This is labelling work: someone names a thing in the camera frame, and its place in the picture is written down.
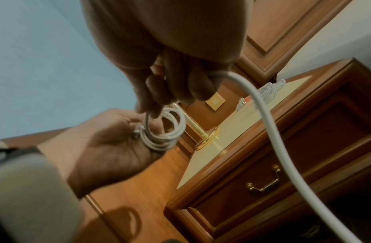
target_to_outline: gold lamp stand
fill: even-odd
[[[207,145],[217,134],[218,132],[218,129],[217,127],[214,127],[212,128],[211,130],[209,130],[208,132],[206,132],[192,117],[190,117],[186,112],[185,110],[183,110],[181,108],[181,106],[179,106],[178,104],[176,103],[173,103],[171,104],[171,106],[177,110],[180,110],[184,116],[185,116],[185,119],[187,121],[187,125],[193,130],[195,131],[195,133],[197,135],[200,136],[201,140],[196,144],[196,147],[195,149],[196,150],[200,150],[202,149],[205,145]]]

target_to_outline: brass lamp base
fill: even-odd
[[[207,133],[208,134],[207,138],[202,139],[200,142],[198,142],[196,144],[195,149],[196,150],[202,149],[205,145],[207,145],[216,136],[217,132],[218,132],[217,127],[214,127],[211,130],[209,130],[209,132]]]

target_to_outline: brass drawer handle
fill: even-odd
[[[259,191],[259,192],[266,192],[266,191],[269,191],[271,190],[273,187],[275,187],[278,183],[279,183],[279,180],[280,180],[280,174],[281,174],[281,168],[279,165],[273,165],[272,166],[272,170],[275,172],[276,174],[276,180],[273,180],[271,181],[270,183],[266,184],[263,188],[261,189],[257,189],[256,187],[254,187],[254,185],[252,183],[247,183],[246,185],[246,188],[249,190],[249,191]]]

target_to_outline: white wall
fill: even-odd
[[[133,108],[126,78],[83,35],[47,0],[0,0],[0,138]]]
[[[277,79],[349,57],[371,69],[371,0],[350,2],[294,55]]]

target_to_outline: wall outlet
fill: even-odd
[[[221,97],[218,93],[215,93],[209,100],[206,101],[206,103],[213,109],[217,110],[223,103],[225,102],[225,99]]]

